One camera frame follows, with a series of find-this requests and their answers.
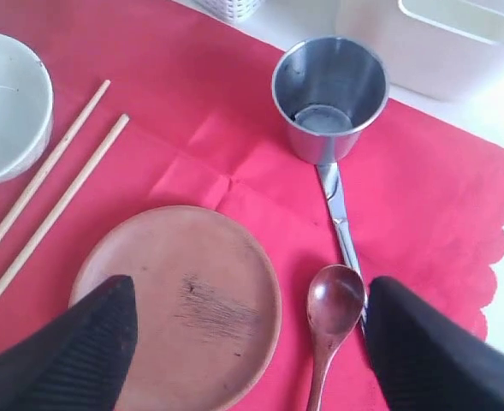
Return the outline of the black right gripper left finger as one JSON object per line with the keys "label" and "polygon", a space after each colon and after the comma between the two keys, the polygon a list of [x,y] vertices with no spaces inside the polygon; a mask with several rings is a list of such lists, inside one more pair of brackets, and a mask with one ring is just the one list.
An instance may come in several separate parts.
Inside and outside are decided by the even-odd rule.
{"label": "black right gripper left finger", "polygon": [[0,410],[112,410],[136,345],[133,279],[109,277],[0,354]]}

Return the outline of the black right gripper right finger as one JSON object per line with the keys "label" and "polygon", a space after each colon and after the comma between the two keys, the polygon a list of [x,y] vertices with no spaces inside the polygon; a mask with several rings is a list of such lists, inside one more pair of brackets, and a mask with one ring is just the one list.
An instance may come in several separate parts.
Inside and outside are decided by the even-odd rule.
{"label": "black right gripper right finger", "polygon": [[391,410],[504,410],[504,354],[392,277],[371,282],[365,345]]}

